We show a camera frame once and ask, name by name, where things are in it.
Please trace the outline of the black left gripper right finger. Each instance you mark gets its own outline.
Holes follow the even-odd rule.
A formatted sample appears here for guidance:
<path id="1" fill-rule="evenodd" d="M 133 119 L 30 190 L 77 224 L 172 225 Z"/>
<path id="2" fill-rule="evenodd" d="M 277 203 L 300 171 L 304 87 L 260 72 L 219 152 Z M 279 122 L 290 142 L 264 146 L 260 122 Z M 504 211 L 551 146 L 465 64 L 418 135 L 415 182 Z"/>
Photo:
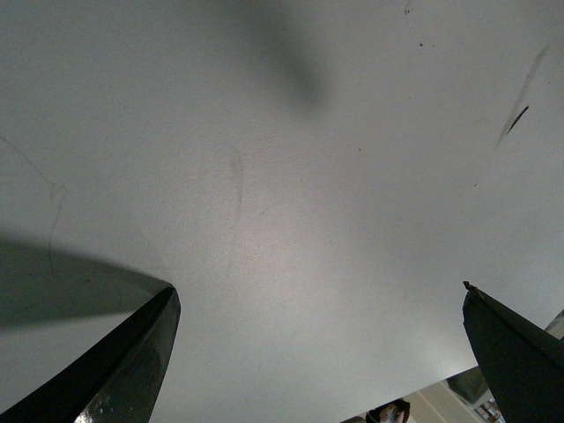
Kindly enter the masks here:
<path id="1" fill-rule="evenodd" d="M 464 329 L 507 422 L 563 421 L 563 341 L 465 281 Z"/>

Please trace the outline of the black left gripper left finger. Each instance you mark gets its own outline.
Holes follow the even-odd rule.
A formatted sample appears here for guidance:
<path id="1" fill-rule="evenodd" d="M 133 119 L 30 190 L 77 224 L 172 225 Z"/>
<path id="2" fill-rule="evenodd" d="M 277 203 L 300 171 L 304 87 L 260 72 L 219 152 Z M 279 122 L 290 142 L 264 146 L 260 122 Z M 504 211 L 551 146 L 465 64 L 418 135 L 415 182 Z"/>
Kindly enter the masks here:
<path id="1" fill-rule="evenodd" d="M 167 287 L 48 382 L 1 414 L 2 422 L 147 422 L 174 346 L 181 304 Z"/>

